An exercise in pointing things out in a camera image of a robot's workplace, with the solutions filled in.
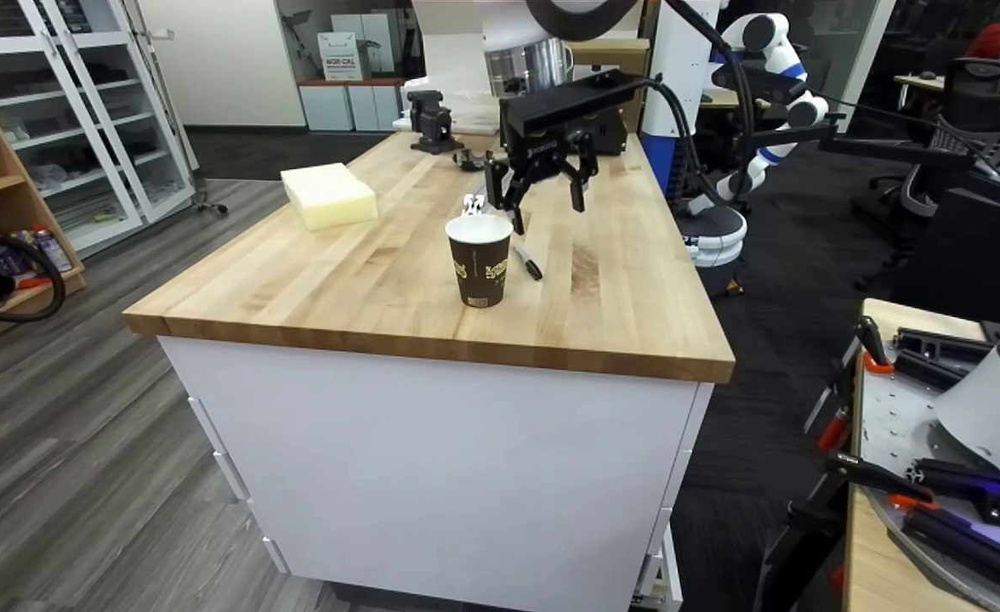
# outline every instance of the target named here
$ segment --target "cabinet door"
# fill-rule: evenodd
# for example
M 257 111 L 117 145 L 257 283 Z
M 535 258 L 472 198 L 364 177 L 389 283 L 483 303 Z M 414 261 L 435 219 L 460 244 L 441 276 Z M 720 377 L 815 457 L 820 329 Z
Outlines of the cabinet door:
M 377 128 L 392 128 L 400 121 L 398 85 L 374 85 L 374 121 Z
M 193 198 L 180 139 L 117 0 L 40 5 L 145 221 Z
M 374 115 L 374 93 L 371 85 L 350 85 L 350 106 L 354 106 L 354 127 L 358 133 L 374 133 L 377 115 Z
M 49 23 L 20 0 L 25 23 L 0 37 L 0 128 L 79 253 L 138 227 L 135 206 Z
M 338 128 L 338 133 L 350 133 L 354 128 L 354 109 L 350 109 L 350 96 L 343 93 L 343 85 L 303 85 L 299 88 L 303 99 L 303 111 L 306 111 L 306 127 L 308 128 Z

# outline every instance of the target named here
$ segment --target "white wall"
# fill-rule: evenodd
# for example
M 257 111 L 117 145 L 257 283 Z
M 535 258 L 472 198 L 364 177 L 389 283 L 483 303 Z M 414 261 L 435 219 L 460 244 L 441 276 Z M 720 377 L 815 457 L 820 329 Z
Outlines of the white wall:
M 138 0 L 188 127 L 306 127 L 272 0 Z

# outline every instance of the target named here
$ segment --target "butcher block top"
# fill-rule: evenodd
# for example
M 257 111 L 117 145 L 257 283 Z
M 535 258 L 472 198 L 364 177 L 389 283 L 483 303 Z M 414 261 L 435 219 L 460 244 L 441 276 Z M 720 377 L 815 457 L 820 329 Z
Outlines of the butcher block top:
M 636 139 L 601 158 L 584 215 L 570 212 L 568 182 L 530 186 L 513 244 L 545 283 L 510 258 L 493 310 L 461 308 L 447 242 L 483 175 L 413 143 L 398 133 L 350 162 L 377 193 L 377 221 L 308 232 L 287 206 L 128 308 L 125 322 L 152 338 L 732 377 L 736 353 Z

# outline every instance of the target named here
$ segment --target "metal shelving unit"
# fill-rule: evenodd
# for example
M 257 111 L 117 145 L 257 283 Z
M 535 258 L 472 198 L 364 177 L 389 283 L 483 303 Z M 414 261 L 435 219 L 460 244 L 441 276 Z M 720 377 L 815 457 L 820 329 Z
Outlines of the metal shelving unit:
M 193 198 L 119 0 L 18 0 L 0 31 L 0 128 L 79 253 L 96 253 Z

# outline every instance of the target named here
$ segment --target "office chair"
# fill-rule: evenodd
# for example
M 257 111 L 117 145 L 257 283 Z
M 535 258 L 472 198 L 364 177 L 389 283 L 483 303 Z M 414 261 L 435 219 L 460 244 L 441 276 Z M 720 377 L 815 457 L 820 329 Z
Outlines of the office chair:
M 977 170 L 1000 182 L 1000 62 L 953 62 L 932 149 L 973 152 Z M 914 168 L 909 175 L 902 207 L 920 221 L 936 219 L 939 201 L 927 186 L 927 170 Z
M 1000 322 L 1000 193 L 948 191 L 890 274 L 888 301 Z

